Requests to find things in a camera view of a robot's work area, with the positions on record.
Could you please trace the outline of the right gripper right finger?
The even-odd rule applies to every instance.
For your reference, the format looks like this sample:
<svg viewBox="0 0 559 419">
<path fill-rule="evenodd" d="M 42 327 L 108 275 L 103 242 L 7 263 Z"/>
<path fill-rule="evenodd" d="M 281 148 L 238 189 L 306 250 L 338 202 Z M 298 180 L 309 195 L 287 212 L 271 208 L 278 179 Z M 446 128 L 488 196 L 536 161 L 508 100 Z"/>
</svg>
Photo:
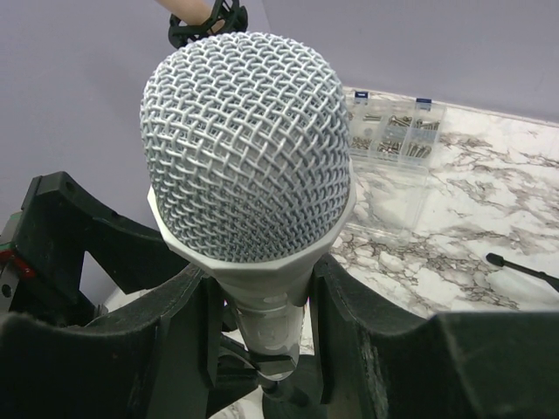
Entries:
<svg viewBox="0 0 559 419">
<path fill-rule="evenodd" d="M 310 311 L 331 418 L 555 418 L 555 312 L 448 312 L 428 319 L 353 278 L 314 267 Z"/>
</svg>

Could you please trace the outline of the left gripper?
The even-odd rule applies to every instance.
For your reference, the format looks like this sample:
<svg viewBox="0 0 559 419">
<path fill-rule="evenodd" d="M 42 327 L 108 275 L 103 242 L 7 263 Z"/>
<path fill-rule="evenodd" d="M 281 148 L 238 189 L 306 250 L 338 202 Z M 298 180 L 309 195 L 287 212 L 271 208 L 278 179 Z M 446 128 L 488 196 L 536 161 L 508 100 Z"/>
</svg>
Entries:
<svg viewBox="0 0 559 419">
<path fill-rule="evenodd" d="M 85 326 L 100 315 L 79 288 L 85 255 L 126 294 L 155 288 L 188 265 L 159 231 L 110 209 L 64 171 L 35 177 L 16 219 L 14 309 L 54 326 Z"/>
</svg>

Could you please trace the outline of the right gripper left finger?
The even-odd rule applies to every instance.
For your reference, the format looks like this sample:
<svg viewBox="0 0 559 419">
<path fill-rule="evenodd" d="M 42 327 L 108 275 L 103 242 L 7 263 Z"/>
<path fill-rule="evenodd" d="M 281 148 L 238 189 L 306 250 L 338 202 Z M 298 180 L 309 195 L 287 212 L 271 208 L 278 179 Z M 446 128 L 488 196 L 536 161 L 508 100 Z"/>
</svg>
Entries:
<svg viewBox="0 0 559 419">
<path fill-rule="evenodd" d="M 1 318 L 4 418 L 208 418 L 223 299 L 194 266 L 87 326 Z"/>
</svg>

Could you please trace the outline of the black white-mic stand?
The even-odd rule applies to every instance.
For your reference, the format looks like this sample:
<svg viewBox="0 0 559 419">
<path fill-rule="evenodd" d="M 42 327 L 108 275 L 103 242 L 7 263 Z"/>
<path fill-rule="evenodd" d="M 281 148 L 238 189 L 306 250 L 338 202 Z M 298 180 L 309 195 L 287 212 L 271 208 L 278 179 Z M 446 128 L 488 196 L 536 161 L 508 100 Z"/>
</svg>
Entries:
<svg viewBox="0 0 559 419">
<path fill-rule="evenodd" d="M 230 301 L 224 303 L 224 318 L 218 356 L 217 395 L 214 402 L 225 406 L 237 402 L 254 390 L 262 391 L 264 418 L 326 418 L 327 408 L 321 403 L 322 377 L 313 352 L 302 350 L 305 329 L 305 306 L 295 309 L 295 342 L 285 353 L 258 354 L 247 343 L 228 334 L 244 332 L 242 318 Z"/>
</svg>

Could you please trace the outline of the white microphone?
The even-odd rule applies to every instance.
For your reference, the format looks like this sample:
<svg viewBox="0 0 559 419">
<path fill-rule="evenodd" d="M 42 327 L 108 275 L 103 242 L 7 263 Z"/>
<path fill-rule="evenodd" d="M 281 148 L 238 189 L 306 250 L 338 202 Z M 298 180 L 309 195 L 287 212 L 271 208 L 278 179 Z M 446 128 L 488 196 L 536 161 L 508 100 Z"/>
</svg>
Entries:
<svg viewBox="0 0 559 419">
<path fill-rule="evenodd" d="M 205 38 L 156 67 L 140 125 L 164 242 L 219 283 L 250 350 L 286 353 L 314 265 L 355 207 L 335 70 L 271 33 Z"/>
</svg>

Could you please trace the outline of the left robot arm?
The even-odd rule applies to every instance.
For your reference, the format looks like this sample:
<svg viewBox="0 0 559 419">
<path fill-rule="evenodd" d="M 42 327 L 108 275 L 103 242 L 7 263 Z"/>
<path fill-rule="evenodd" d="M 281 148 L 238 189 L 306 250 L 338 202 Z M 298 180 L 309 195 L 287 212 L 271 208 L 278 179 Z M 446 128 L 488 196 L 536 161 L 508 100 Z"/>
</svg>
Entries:
<svg viewBox="0 0 559 419">
<path fill-rule="evenodd" d="M 188 265 L 159 231 L 119 215 L 66 172 L 40 175 L 1 233 L 1 312 L 62 327 L 104 315 L 79 288 L 86 255 L 126 294 L 157 287 Z"/>
</svg>

